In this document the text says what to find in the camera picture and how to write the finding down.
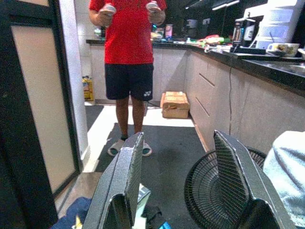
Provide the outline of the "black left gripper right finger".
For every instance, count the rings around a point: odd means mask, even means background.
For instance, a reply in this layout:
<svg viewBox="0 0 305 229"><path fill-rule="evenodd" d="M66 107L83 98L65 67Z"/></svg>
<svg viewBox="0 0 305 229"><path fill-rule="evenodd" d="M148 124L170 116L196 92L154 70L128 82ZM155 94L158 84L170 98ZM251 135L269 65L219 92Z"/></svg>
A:
<svg viewBox="0 0 305 229"><path fill-rule="evenodd" d="M232 229L294 229L275 187L248 149L214 131L221 201Z"/></svg>

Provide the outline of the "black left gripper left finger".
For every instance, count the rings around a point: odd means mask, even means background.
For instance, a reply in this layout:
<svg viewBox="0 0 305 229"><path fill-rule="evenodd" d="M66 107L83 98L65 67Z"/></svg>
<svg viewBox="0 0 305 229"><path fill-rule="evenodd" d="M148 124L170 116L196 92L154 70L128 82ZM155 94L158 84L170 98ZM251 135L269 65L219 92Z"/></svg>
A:
<svg viewBox="0 0 305 229"><path fill-rule="evenodd" d="M101 175L84 229L131 229L135 222L144 133L128 138Z"/></svg>

